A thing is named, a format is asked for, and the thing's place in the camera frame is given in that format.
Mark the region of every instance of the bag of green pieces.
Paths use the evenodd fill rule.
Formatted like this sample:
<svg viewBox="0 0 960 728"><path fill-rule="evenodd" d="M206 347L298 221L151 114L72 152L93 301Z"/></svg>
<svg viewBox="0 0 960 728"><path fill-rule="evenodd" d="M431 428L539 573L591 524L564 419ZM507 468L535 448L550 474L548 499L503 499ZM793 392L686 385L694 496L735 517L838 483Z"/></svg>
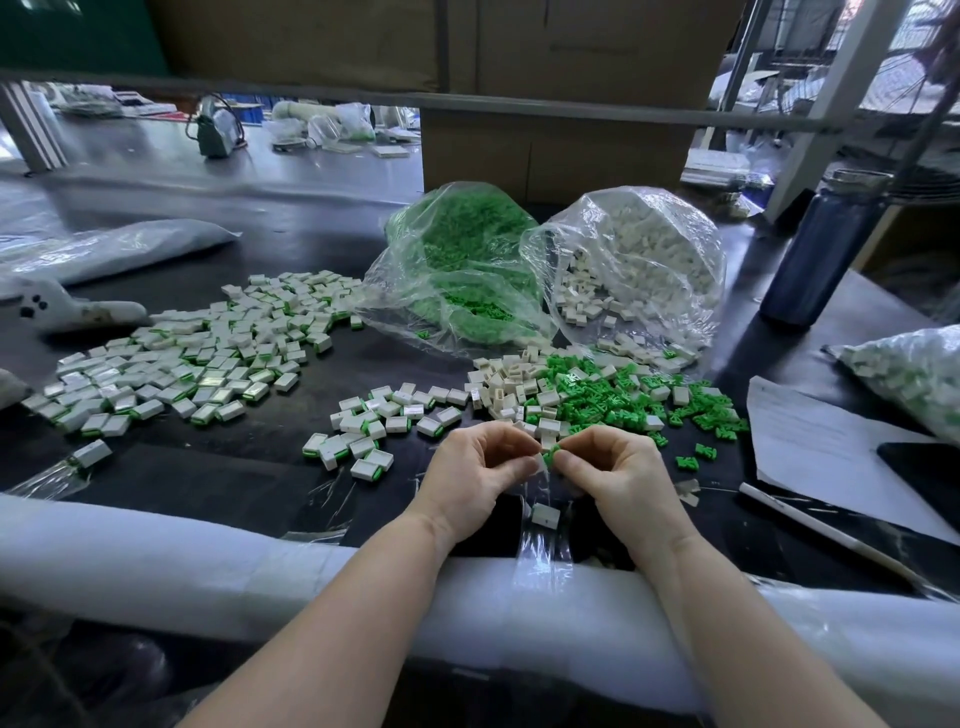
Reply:
<svg viewBox="0 0 960 728"><path fill-rule="evenodd" d="M542 307L545 250L520 246L536 221L506 193L452 182L394 213L364 277L359 313L408 342L458 355L552 339Z"/></svg>

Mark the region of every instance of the hand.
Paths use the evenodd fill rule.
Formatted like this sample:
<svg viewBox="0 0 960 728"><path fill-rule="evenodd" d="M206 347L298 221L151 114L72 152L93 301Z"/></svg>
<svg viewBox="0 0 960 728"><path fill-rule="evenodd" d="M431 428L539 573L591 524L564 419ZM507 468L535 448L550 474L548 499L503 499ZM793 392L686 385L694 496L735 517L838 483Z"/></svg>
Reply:
<svg viewBox="0 0 960 728"><path fill-rule="evenodd" d="M560 447L554 466L593 496L604 522L648 576L659 556L697 535L649 437L592 425Z"/></svg>
<svg viewBox="0 0 960 728"><path fill-rule="evenodd" d="M455 429L437 448L407 512L425 516L446 555L474 534L496 497L537 471L540 443L506 423Z"/></svg>

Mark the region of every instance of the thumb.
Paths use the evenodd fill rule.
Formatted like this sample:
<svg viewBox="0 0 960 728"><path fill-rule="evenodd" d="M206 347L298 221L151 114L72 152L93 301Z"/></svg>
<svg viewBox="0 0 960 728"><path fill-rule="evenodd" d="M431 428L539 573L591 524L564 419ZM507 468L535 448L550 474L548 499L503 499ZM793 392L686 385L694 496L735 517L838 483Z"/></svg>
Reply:
<svg viewBox="0 0 960 728"><path fill-rule="evenodd" d="M490 468L491 482L498 493L503 493L511 486L526 480L539 468L540 465L533 457L515 457Z"/></svg>
<svg viewBox="0 0 960 728"><path fill-rule="evenodd" d="M553 464L558 471L572 480L574 485L580 486L594 498L599 496L603 490L606 480L605 473L598 471L582 457L560 449L553 455Z"/></svg>

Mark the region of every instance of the person's left hand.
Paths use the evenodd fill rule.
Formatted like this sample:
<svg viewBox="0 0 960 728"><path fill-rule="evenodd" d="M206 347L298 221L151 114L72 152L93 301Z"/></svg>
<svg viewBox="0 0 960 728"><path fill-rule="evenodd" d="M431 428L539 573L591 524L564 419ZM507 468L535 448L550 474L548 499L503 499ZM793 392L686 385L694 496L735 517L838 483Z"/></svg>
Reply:
<svg viewBox="0 0 960 728"><path fill-rule="evenodd" d="M444 556L490 517L496 497L537 471L540 443L507 423L455 429L437 448L407 513L426 517Z"/></svg>

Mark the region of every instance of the table surface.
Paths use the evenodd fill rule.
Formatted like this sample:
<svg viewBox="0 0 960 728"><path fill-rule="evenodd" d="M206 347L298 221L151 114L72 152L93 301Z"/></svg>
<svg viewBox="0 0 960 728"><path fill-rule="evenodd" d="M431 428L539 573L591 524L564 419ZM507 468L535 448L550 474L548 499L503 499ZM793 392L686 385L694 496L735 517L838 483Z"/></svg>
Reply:
<svg viewBox="0 0 960 728"><path fill-rule="evenodd" d="M53 199L61 214L66 210L74 219L79 216L87 228L192 216L243 232L239 242L72 289L90 299L136 300L151 311L205 307L223 298L220 286L243 283L250 274L325 268L362 278L385 245L383 221L402 203L322 193L252 196L235 188L148 191L53 177L43 184L43 194ZM843 372L821 348L922 328L927 319L848 273L810 331L774 330L756 312L783 254L784 240L750 224L723 225L721 232L728 257L728 296L710 355L710 378L735 405L745 411L749 379L760 375L853 412L917 428ZM0 306L0 333L0 367L34 385L50 378L58 358L116 335L105 331L41 340L10 304ZM409 502L435 443L417 434L389 438L386 449L396 462L375 485L352 482L348 469L331 477L333 473L319 464L304 461L301 446L311 433L330 430L328 416L337 411L338 400L403 381L421 387L450 386L464 381L470 366L418 351L370 328L359 332L337 328L332 336L333 349L321 357L311 356L290 395L273 393L240 420L197 429L167 414L111 440L116 455L71 499L218 522L275 537L348 526L341 543L359 546ZM465 422L470 422L469 413ZM19 407L0 413L0 438L11 455L0 474L0 490L52 465L80 442L64 438ZM673 456L689 454L695 442L712 436L686 425L671 430L669 438L664 455L672 474L681 479L684 473L673 468ZM702 465L697 474L703 491L690 515L715 546L741 569L758 576L810 587L909 593L880 568L738 496L742 480L755 481L748 440L717 445L717 461ZM555 500L566 500L556 476L551 488ZM792 498L792 504L814 509L818 518L907 561L941 586L960 590L960 549L816 501ZM514 556L518 513L519 500L505 497L488 525L460 552ZM574 560L604 548L618 563L624 561L625 554L618 552L588 500L574 502L569 513L564 537Z"/></svg>

